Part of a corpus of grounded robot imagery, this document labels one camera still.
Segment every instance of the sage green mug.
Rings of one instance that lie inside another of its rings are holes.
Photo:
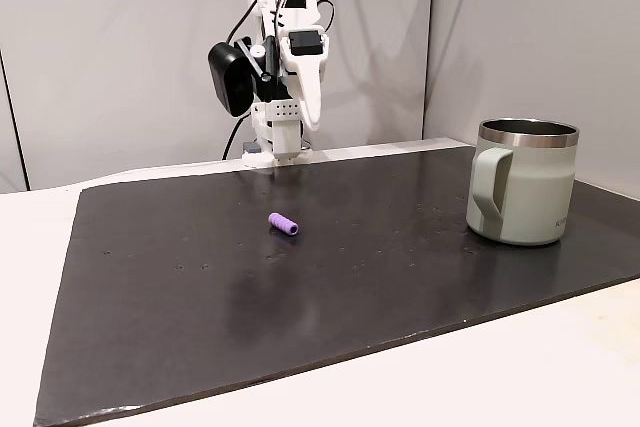
[[[558,122],[482,122],[471,168],[469,227],[508,244],[558,240],[567,223],[579,135]]]

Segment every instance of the perforated bracket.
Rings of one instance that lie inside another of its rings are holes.
[[[273,100],[265,104],[265,118],[271,122],[284,122],[300,119],[300,107],[292,99]]]

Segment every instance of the stainless steel rim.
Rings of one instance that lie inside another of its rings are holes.
[[[481,139],[514,147],[562,149],[578,144],[580,131],[569,124],[537,119],[491,119],[480,124]]]

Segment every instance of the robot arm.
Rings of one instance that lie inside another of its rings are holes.
[[[301,122],[309,130],[319,128],[329,37],[316,25],[317,0],[249,4],[256,42],[249,37],[233,46],[220,42],[209,52],[209,64],[224,107],[234,117],[251,109],[262,157],[270,155],[276,164],[302,151]]]

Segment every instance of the white table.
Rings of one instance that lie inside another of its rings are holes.
[[[449,139],[317,152],[314,162],[455,148]],[[245,169],[125,172],[0,196],[3,426],[30,426],[80,191]],[[640,425],[640,281],[229,394],[125,419],[137,426]]]

